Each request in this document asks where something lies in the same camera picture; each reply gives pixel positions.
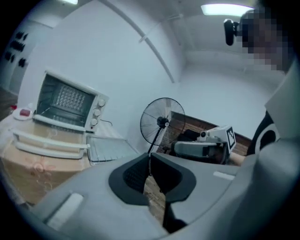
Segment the red object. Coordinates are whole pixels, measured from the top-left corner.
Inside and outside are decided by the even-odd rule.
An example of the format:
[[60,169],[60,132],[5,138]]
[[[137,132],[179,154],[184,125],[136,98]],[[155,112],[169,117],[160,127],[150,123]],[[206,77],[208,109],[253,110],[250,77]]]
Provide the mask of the red object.
[[29,115],[30,115],[30,111],[29,111],[29,110],[22,109],[22,110],[20,111],[20,116],[28,117]]
[[17,109],[17,105],[11,105],[10,108],[11,108],[12,110],[16,110],[16,109]]

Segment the black rubber pad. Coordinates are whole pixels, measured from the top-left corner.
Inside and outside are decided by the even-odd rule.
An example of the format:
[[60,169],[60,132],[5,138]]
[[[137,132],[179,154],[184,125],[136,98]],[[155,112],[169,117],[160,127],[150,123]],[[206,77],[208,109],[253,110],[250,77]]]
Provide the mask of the black rubber pad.
[[131,205],[149,205],[148,198],[143,195],[144,185],[149,176],[149,155],[125,163],[113,170],[108,179],[112,191],[125,203]]
[[196,186],[195,175],[162,155],[151,154],[151,173],[165,194],[166,203],[186,200]]

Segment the ceiling light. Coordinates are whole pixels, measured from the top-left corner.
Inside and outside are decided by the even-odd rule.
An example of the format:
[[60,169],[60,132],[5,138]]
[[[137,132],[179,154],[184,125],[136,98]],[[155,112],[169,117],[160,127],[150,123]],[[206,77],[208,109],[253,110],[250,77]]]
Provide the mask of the ceiling light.
[[78,3],[78,0],[62,0],[63,2],[71,3],[76,5]]
[[253,9],[235,4],[206,4],[201,6],[204,15],[232,15],[241,17],[245,12]]

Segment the table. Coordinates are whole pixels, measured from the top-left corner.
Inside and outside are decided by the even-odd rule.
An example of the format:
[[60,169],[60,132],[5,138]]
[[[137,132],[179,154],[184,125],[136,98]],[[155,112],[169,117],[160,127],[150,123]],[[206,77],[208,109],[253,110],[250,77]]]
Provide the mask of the table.
[[[12,115],[0,122],[1,173],[9,191],[15,193],[17,203],[38,203],[51,191],[76,173],[90,167],[85,152],[82,159],[62,159],[40,156],[18,150],[13,145],[12,128],[32,124],[32,120],[18,121]],[[95,135],[123,137],[107,122],[99,122]]]

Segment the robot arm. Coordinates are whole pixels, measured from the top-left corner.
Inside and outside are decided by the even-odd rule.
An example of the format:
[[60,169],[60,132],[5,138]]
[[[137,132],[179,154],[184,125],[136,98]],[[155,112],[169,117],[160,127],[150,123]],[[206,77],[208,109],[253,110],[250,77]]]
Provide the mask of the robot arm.
[[229,125],[201,132],[196,142],[175,142],[172,150],[181,157],[205,161],[222,153],[220,163],[226,162],[236,145],[233,128]]

